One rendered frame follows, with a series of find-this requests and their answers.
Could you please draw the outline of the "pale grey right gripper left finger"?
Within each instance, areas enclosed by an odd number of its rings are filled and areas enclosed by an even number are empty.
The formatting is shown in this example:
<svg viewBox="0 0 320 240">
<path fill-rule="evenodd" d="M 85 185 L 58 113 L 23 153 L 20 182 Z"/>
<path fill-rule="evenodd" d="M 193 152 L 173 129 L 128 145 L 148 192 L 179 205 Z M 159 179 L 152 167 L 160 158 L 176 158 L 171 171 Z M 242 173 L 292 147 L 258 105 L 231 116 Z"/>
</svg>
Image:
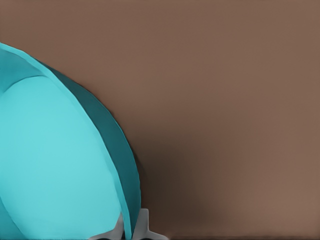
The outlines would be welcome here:
<svg viewBox="0 0 320 240">
<path fill-rule="evenodd" d="M 88 240 L 122 240 L 124 233 L 123 215 L 120 213 L 112 230 L 91 236 Z"/>
</svg>

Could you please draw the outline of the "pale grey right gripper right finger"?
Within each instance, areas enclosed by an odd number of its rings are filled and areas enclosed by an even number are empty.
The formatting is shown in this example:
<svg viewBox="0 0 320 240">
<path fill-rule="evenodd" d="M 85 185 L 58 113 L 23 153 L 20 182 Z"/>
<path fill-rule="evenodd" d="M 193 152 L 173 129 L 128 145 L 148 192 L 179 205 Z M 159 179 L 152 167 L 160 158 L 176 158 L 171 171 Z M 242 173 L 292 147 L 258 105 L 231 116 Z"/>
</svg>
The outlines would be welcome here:
<svg viewBox="0 0 320 240">
<path fill-rule="evenodd" d="M 168 238 L 149 229 L 149 210 L 141 208 L 138 214 L 132 240 L 168 240 Z"/>
</svg>

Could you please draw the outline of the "turquoise plate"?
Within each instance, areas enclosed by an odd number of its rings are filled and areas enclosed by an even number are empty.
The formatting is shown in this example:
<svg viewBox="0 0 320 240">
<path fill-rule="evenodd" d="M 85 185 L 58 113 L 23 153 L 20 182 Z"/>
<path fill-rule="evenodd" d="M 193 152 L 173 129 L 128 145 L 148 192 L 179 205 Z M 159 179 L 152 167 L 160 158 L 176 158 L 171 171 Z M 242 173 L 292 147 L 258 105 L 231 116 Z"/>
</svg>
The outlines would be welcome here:
<svg viewBox="0 0 320 240">
<path fill-rule="evenodd" d="M 0 43 L 0 240 L 87 240 L 141 208 L 131 147 L 88 90 Z"/>
</svg>

